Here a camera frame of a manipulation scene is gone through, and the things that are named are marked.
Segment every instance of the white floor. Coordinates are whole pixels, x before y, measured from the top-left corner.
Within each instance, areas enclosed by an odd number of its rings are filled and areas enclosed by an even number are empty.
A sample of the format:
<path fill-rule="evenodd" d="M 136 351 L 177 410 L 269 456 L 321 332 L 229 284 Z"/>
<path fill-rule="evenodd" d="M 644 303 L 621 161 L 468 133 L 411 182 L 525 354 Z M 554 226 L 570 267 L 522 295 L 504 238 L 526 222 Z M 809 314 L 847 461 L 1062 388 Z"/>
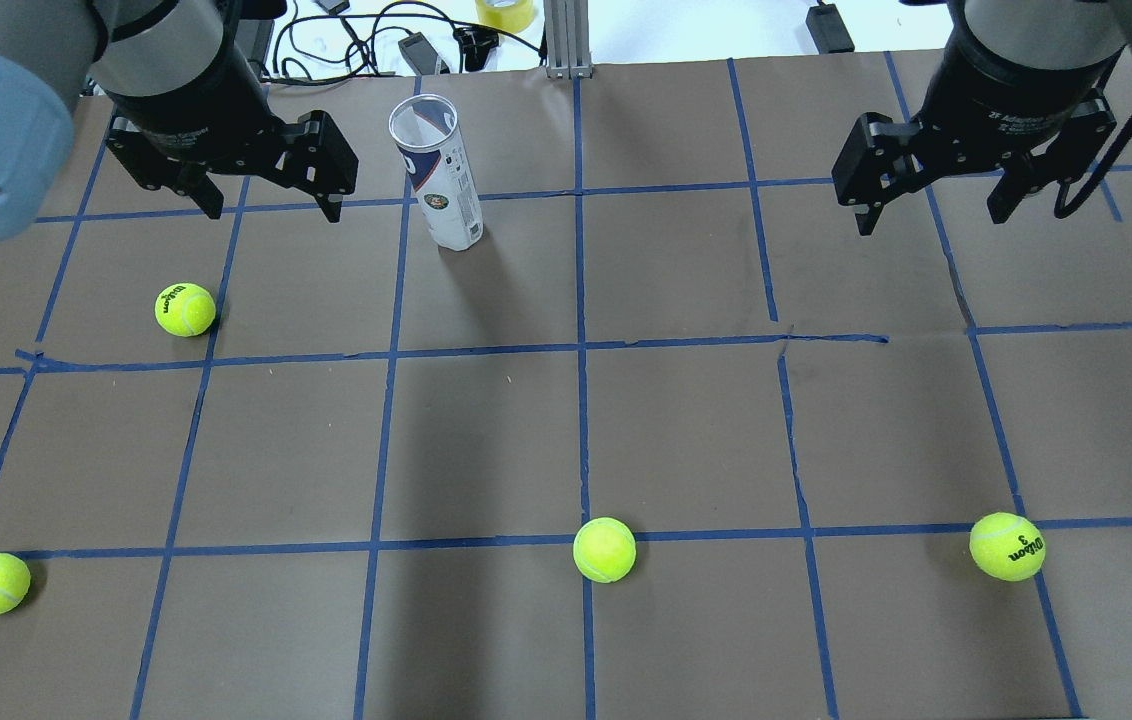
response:
<path fill-rule="evenodd" d="M 533 0 L 534 22 L 521 32 L 539 45 L 543 28 L 543 0 Z M 357 1 L 348 12 L 375 14 L 387 0 Z M 452 18 L 475 22 L 475 0 L 435 0 Z M 755 55 L 809 55 L 816 53 L 805 28 L 805 14 L 813 0 L 594 0 L 589 5 L 589 45 L 594 63 L 670 63 L 677 60 L 755 58 Z M 291 0 L 290 12 L 301 17 L 323 15 L 314 0 Z M 953 23 L 945 6 L 909 8 L 894 0 L 837 0 L 857 50 L 916 50 L 942 48 Z M 389 12 L 423 12 L 420 6 L 402 5 Z M 278 29 L 290 19 L 278 20 Z M 370 35 L 371 20 L 350 20 L 362 37 Z M 444 22 L 420 18 L 389 18 L 422 32 L 451 68 L 458 65 L 458 51 Z M 295 44 L 318 55 L 342 55 L 348 46 L 345 29 L 334 20 L 295 26 Z M 412 74 L 397 51 L 405 33 L 393 31 L 378 37 L 379 66 L 384 72 Z M 300 58 L 283 38 L 278 59 L 294 55 L 314 77 L 338 76 L 342 65 L 324 65 Z M 533 51 L 505 38 L 494 51 L 487 69 L 525 69 L 538 65 Z M 300 74 L 288 63 L 291 74 Z"/>

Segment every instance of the can rim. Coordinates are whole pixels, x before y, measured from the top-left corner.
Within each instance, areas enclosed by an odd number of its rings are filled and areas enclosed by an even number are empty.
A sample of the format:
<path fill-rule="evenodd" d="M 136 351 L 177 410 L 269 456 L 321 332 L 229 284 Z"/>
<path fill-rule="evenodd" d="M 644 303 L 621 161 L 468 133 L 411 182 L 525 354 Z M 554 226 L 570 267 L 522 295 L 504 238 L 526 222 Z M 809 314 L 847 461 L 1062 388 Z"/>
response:
<path fill-rule="evenodd" d="M 410 109 L 411 106 L 426 100 L 438 101 L 446 105 L 446 108 L 455 115 L 455 127 L 448 128 L 446 136 L 441 137 L 441 140 L 429 142 L 426 145 L 415 145 L 412 142 L 402 140 L 402 138 L 397 137 L 397 134 L 393 131 L 393 120 L 396 120 L 397 117 L 401 115 L 406 109 Z M 402 147 L 402 149 L 431 151 L 434 147 L 441 145 L 444 142 L 451 140 L 452 137 L 455 137 L 456 132 L 460 132 L 460 110 L 456 109 L 455 102 L 451 102 L 446 97 L 435 94 L 435 92 L 424 92 L 424 94 L 411 95 L 406 100 L 398 102 L 396 108 L 388 113 L 388 136 L 392 137 L 393 142 Z"/>

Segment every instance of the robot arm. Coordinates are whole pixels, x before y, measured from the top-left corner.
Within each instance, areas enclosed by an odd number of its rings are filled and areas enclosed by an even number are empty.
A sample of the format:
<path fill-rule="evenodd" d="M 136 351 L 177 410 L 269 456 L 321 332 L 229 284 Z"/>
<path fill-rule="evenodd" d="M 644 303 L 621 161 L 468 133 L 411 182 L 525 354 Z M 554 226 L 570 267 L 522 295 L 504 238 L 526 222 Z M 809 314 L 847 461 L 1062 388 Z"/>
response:
<path fill-rule="evenodd" d="M 36 217 L 67 158 L 87 69 L 118 108 L 108 147 L 140 187 L 217 218 L 208 173 L 255 174 L 309 192 L 337 222 L 357 155 L 323 111 L 288 125 L 268 110 L 232 37 L 246 1 L 226 23 L 211 0 L 0 0 L 0 240 Z"/>
<path fill-rule="evenodd" d="M 837 156 L 837 200 L 855 209 L 860 234 L 904 192 L 995 169 L 1004 173 L 988 213 L 1004 223 L 1028 195 L 1081 179 L 1116 127 L 1096 86 L 1127 42 L 1123 31 L 1132 37 L 1132 0 L 949 0 L 949 9 L 953 35 L 921 108 L 904 123 L 860 115 Z"/>

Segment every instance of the yellow tape roll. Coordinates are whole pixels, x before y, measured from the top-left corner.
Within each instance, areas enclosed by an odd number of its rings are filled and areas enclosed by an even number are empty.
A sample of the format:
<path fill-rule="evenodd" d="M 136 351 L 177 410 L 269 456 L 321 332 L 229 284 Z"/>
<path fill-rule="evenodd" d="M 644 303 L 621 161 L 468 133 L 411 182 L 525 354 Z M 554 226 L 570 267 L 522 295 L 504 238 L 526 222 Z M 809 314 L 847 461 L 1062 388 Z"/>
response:
<path fill-rule="evenodd" d="M 522 32 L 535 18 L 531 0 L 475 0 L 478 22 L 505 32 Z"/>

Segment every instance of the metal post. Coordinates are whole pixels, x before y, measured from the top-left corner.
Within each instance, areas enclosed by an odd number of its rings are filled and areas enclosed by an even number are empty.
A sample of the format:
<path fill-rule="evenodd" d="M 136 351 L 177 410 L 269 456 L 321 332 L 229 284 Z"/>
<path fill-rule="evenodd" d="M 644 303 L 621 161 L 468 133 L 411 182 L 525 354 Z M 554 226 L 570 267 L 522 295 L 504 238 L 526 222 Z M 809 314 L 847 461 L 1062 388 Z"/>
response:
<path fill-rule="evenodd" d="M 548 77 L 593 77 L 588 50 L 588 0 L 544 0 Z"/>

